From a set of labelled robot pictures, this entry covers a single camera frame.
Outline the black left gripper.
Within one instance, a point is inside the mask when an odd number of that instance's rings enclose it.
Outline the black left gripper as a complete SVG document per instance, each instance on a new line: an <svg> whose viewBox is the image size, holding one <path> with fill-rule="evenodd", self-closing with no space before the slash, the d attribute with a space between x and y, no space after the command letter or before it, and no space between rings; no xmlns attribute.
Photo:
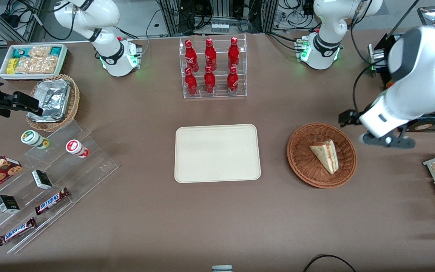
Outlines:
<svg viewBox="0 0 435 272"><path fill-rule="evenodd" d="M357 110L346 110L339 114L340 127L348 125L361 125L360 112Z"/></svg>

